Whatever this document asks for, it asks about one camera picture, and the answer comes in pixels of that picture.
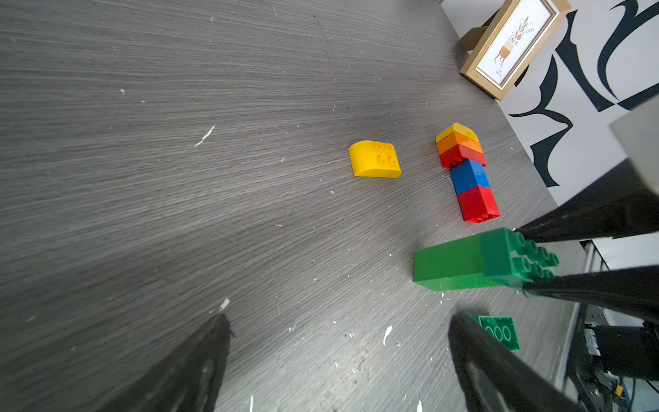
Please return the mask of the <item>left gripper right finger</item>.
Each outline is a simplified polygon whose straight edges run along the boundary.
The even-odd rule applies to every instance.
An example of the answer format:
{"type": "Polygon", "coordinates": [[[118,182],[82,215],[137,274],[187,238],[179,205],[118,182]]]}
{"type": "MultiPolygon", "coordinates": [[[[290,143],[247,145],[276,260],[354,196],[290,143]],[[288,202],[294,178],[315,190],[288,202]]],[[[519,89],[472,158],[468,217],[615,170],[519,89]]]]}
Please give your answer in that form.
{"type": "Polygon", "coordinates": [[[467,410],[583,410],[467,314],[453,315],[448,338],[467,410]]]}

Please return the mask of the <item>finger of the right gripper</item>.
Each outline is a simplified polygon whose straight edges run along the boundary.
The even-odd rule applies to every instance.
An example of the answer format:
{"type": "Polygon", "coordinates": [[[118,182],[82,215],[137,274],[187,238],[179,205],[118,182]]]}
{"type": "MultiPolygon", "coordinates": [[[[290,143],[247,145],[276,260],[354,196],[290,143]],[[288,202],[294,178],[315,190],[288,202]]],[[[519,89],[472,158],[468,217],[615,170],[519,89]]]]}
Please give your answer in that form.
{"type": "Polygon", "coordinates": [[[655,233],[658,195],[625,160],[557,209],[516,231],[538,243],[655,233]]]}
{"type": "Polygon", "coordinates": [[[658,321],[658,267],[556,276],[523,285],[537,296],[605,307],[642,319],[658,321]]]}

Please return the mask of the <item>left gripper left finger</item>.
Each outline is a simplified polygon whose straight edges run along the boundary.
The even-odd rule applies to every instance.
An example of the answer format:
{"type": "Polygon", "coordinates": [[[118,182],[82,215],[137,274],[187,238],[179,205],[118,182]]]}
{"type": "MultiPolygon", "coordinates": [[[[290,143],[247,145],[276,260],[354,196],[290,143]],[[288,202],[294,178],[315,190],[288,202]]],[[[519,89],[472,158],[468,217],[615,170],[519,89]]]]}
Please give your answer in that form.
{"type": "Polygon", "coordinates": [[[231,324],[216,314],[101,411],[213,411],[230,350],[231,324]]]}

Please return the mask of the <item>dark green wide lego brick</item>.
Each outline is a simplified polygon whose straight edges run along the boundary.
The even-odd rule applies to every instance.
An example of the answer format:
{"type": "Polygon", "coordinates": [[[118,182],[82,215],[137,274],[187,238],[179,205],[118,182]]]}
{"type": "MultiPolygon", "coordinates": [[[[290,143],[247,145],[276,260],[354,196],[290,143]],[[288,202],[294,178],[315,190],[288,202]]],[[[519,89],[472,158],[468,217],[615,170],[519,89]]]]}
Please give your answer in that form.
{"type": "Polygon", "coordinates": [[[521,344],[512,317],[475,315],[473,316],[473,320],[511,352],[519,352],[521,350],[521,344]]]}

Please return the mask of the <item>dark green long lego brick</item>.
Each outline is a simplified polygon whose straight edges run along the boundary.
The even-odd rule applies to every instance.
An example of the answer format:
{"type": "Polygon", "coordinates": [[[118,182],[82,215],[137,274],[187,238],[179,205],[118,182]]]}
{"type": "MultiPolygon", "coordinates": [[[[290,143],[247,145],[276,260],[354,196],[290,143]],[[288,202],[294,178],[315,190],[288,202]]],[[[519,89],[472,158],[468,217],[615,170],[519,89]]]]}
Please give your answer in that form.
{"type": "Polygon", "coordinates": [[[483,275],[493,284],[520,288],[525,283],[555,277],[559,258],[533,240],[508,228],[479,235],[483,275]]]}

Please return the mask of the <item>red square lego brick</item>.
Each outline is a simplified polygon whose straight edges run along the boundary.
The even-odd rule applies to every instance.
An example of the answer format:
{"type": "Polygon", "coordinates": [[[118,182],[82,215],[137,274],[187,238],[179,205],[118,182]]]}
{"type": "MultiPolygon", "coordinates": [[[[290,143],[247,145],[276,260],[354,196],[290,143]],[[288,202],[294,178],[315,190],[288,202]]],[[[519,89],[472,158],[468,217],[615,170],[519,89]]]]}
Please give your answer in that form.
{"type": "Polygon", "coordinates": [[[491,188],[477,185],[458,194],[458,202],[463,219],[471,223],[482,223],[500,217],[494,193],[491,188]]]}

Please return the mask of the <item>blue square lego brick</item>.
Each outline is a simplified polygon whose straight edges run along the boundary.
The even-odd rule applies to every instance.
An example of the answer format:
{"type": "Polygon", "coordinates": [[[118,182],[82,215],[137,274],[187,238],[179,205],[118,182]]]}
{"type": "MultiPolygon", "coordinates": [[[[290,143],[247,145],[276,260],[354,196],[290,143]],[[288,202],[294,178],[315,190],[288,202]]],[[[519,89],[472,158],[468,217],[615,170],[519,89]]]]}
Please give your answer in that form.
{"type": "Polygon", "coordinates": [[[465,160],[451,168],[451,178],[458,195],[477,186],[491,187],[482,163],[472,160],[465,160]]]}

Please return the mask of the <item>yellow curved lego brick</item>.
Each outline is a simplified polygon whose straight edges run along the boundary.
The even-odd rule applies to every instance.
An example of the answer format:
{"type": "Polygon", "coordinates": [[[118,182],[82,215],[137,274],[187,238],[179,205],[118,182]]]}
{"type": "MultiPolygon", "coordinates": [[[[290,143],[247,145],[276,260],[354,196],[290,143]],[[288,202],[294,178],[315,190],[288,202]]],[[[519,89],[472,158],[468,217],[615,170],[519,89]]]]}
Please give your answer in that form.
{"type": "Polygon", "coordinates": [[[437,137],[435,138],[435,142],[440,142],[444,140],[446,137],[449,137],[449,135],[451,135],[452,133],[458,133],[476,142],[479,141],[479,138],[477,137],[477,135],[473,130],[471,130],[467,126],[461,125],[460,123],[454,123],[453,125],[449,126],[447,129],[445,129],[443,132],[441,132],[439,135],[437,135],[437,137]]]}
{"type": "Polygon", "coordinates": [[[402,175],[392,144],[360,141],[348,148],[348,154],[355,177],[397,179],[402,175]]]}

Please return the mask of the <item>red long lego brick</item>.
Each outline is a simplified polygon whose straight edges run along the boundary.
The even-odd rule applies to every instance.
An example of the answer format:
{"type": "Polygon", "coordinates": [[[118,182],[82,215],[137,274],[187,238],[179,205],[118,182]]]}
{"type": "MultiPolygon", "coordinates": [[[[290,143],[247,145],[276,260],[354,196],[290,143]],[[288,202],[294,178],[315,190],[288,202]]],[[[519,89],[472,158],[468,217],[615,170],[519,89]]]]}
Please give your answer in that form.
{"type": "Polygon", "coordinates": [[[461,144],[450,147],[445,152],[441,153],[439,158],[442,166],[447,169],[453,169],[467,160],[480,163],[484,167],[487,166],[484,154],[461,144]]]}

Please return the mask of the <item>orange lego brick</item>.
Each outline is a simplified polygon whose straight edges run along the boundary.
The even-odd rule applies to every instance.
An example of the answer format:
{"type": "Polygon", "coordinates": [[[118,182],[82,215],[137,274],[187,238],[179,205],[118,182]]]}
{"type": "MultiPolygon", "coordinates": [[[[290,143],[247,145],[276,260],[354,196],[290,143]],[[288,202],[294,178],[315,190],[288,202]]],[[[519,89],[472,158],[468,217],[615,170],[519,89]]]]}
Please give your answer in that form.
{"type": "Polygon", "coordinates": [[[462,146],[483,154],[482,146],[477,140],[466,137],[465,135],[458,132],[451,132],[442,140],[437,140],[436,146],[439,154],[444,154],[444,152],[448,151],[454,146],[462,146]]]}

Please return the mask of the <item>light green square lego brick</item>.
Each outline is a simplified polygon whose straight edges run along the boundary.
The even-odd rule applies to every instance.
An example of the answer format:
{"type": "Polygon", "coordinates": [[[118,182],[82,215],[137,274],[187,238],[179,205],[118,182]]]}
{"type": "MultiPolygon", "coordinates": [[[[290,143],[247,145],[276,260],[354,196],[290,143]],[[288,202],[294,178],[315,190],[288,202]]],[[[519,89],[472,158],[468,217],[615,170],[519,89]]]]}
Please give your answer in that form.
{"type": "Polygon", "coordinates": [[[480,238],[474,235],[416,251],[414,283],[435,292],[489,287],[480,238]]]}

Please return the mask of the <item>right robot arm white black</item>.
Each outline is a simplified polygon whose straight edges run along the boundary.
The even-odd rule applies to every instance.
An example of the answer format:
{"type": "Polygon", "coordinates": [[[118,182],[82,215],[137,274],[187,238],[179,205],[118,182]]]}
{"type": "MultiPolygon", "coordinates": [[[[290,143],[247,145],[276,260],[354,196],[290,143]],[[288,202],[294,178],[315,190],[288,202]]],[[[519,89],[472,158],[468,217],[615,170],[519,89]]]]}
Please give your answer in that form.
{"type": "MultiPolygon", "coordinates": [[[[518,233],[538,243],[626,237],[658,230],[658,196],[625,160],[557,209],[518,233]]],[[[599,349],[592,373],[658,379],[658,267],[646,265],[535,281],[532,295],[602,307],[642,319],[641,326],[593,327],[599,349]]]]}

